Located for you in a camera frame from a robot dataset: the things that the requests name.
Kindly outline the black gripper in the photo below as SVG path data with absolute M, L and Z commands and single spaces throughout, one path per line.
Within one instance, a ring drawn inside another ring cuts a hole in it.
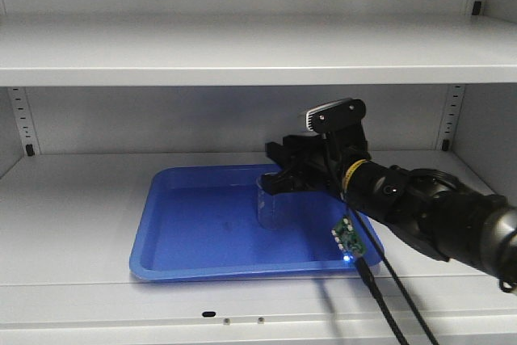
M 270 195 L 325 188 L 340 196 L 347 171 L 354 163 L 370 159 L 361 123 L 317 135 L 287 135 L 282 144 L 266 143 L 265 152 L 286 169 L 260 177 L 261 188 Z

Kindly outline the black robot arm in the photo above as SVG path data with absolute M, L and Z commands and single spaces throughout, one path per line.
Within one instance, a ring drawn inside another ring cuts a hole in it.
M 515 292 L 516 208 L 505 196 L 483 195 L 440 170 L 377 164 L 361 124 L 289 135 L 265 150 L 280 167 L 263 176 L 267 193 L 325 190 L 419 253 L 459 261 L 495 277 L 503 292 Z

